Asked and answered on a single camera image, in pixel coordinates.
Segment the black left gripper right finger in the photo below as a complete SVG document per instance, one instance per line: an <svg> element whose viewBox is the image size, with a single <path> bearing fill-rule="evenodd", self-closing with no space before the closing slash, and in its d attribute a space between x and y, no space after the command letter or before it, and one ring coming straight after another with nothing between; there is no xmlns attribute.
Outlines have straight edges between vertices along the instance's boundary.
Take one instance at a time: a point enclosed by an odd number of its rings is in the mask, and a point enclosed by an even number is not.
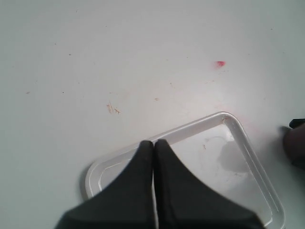
<svg viewBox="0 0 305 229"><path fill-rule="evenodd" d="M257 215L213 191L166 140L154 146L154 188L161 229L262 229Z"/></svg>

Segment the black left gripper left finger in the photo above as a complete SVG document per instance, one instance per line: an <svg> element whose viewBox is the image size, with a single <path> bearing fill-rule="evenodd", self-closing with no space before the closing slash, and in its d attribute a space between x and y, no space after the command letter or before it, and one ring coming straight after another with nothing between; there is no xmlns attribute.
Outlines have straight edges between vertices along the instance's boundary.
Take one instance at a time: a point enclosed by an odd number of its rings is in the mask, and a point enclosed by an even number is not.
<svg viewBox="0 0 305 229"><path fill-rule="evenodd" d="M67 211L58 229L152 229L153 143L142 141L126 168L98 195Z"/></svg>

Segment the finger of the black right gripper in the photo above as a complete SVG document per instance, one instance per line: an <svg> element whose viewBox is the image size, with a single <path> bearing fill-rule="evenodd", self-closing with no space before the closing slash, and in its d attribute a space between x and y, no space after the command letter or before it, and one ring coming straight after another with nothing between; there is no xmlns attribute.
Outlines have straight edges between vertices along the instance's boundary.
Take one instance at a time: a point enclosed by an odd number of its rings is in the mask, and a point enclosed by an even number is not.
<svg viewBox="0 0 305 229"><path fill-rule="evenodd" d="M304 118L299 118L299 119L293 119L290 123L289 123L289 127L292 129L298 128L301 125L305 124L305 119Z"/></svg>

